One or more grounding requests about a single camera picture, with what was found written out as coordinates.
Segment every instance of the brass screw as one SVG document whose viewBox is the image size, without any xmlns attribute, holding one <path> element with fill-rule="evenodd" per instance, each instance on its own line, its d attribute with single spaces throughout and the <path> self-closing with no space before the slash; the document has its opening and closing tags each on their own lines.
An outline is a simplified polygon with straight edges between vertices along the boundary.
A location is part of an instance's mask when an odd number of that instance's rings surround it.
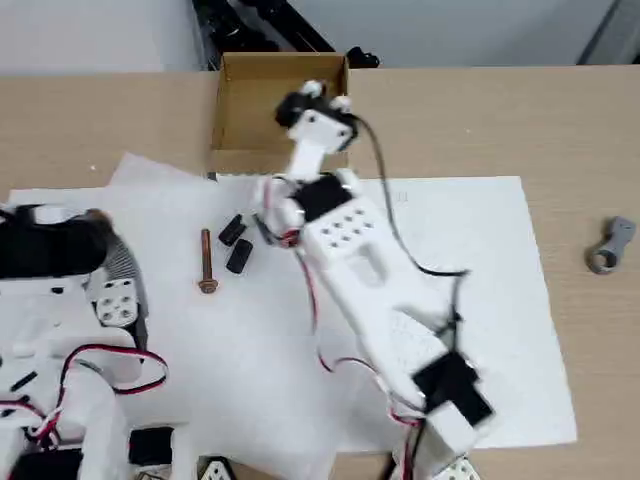
<svg viewBox="0 0 640 480">
<path fill-rule="evenodd" d="M 202 243 L 202 280 L 198 282 L 202 293 L 210 294 L 218 288 L 218 281 L 213 278 L 211 266 L 211 232 L 203 229 L 200 232 L 200 242 Z"/>
</svg>

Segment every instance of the wooden table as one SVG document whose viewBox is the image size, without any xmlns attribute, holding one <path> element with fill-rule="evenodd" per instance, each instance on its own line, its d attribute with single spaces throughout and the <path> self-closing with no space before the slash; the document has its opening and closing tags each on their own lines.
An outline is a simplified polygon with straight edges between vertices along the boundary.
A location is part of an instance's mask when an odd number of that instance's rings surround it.
<svg viewBox="0 0 640 480">
<path fill-rule="evenodd" d="M 125 150 L 210 169 L 216 83 L 206 73 L 0 79 L 0 192 L 104 185 Z M 355 109 L 393 176 L 523 179 L 579 441 L 474 453 L 484 479 L 637 478 L 640 247 L 608 277 L 585 268 L 583 251 L 603 218 L 640 222 L 639 86 L 637 67 L 352 72 Z M 366 142 L 350 159 L 375 174 Z M 380 465 L 341 455 L 334 477 L 376 478 Z"/>
</svg>

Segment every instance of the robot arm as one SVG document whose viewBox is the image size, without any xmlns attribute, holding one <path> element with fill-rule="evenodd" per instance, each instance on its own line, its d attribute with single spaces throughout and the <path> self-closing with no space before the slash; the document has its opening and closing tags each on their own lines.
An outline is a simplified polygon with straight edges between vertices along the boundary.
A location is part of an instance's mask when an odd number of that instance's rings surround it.
<svg viewBox="0 0 640 480">
<path fill-rule="evenodd" d="M 451 321 L 439 279 L 424 275 L 394 236 L 387 219 L 363 195 L 348 169 L 321 174 L 326 154 L 357 136 L 349 100 L 325 98 L 307 82 L 279 106 L 276 120 L 295 142 L 285 174 L 259 187 L 258 224 L 276 238 L 296 232 L 296 248 L 341 307 L 378 381 L 422 421 L 416 451 L 422 471 L 434 474 L 465 454 L 494 411 L 479 393 L 480 378 L 455 348 L 417 372 L 406 372 L 391 343 L 391 317 L 403 313 L 434 335 Z"/>
</svg>

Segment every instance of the white wall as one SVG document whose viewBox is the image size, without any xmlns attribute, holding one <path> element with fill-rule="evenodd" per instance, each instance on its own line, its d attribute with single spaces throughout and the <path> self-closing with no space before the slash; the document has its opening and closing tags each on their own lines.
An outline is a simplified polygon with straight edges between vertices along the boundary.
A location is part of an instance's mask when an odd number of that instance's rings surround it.
<svg viewBox="0 0 640 480">
<path fill-rule="evenodd" d="M 388 67 L 575 63 L 612 0 L 290 0 Z"/>
<path fill-rule="evenodd" d="M 0 0 L 0 74 L 193 70 L 190 0 Z"/>
</svg>

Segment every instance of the black rubber spacer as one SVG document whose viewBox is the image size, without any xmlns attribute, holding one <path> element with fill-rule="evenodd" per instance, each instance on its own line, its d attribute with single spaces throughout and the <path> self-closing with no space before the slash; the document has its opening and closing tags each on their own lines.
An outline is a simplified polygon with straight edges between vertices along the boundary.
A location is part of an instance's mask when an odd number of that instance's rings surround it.
<svg viewBox="0 0 640 480">
<path fill-rule="evenodd" d="M 247 226 L 242 223 L 242 215 L 236 215 L 233 219 L 224 227 L 224 230 L 220 232 L 218 235 L 218 240 L 220 240 L 224 245 L 230 247 L 233 245 L 240 235 L 244 233 L 247 229 Z"/>
<path fill-rule="evenodd" d="M 253 250 L 253 244 L 250 241 L 244 238 L 238 240 L 227 262 L 227 270 L 236 274 L 242 273 L 247 260 L 249 260 L 249 255 L 251 255 L 251 250 Z"/>
</svg>

